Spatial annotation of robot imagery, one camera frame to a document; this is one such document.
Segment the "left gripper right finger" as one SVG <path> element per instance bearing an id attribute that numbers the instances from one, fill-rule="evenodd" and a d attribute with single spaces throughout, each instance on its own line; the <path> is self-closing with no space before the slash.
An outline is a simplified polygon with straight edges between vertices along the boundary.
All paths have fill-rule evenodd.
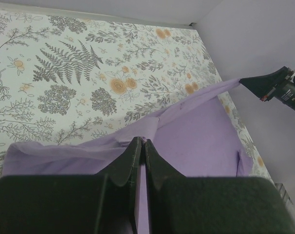
<path id="1" fill-rule="evenodd" d="M 186 177 L 145 143 L 152 234 L 295 234 L 276 187 L 262 177 Z"/>

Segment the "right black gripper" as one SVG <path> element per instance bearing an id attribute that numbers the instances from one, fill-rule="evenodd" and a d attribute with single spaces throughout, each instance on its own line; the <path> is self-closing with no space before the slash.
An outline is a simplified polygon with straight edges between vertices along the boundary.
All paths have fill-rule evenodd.
<path id="1" fill-rule="evenodd" d="M 242 78 L 239 82 L 261 101 L 276 98 L 295 111 L 295 76 L 292 77 L 293 74 L 293 70 L 283 66 L 268 75 Z"/>

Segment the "purple t shirt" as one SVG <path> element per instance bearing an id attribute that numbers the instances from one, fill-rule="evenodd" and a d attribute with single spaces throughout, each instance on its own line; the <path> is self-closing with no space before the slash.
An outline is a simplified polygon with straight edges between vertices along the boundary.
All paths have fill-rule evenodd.
<path id="1" fill-rule="evenodd" d="M 157 152 L 185 176 L 247 176 L 253 161 L 218 98 L 238 85 L 238 79 L 210 85 L 115 133 L 78 145 L 13 143 L 2 174 L 92 175 L 139 137 L 151 140 Z"/>

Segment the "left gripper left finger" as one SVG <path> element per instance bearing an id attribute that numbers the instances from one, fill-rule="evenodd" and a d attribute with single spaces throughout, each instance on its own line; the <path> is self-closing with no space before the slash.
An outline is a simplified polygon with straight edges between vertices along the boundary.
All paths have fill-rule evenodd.
<path id="1" fill-rule="evenodd" d="M 94 175 L 0 179 L 0 234 L 135 234 L 142 141 Z"/>

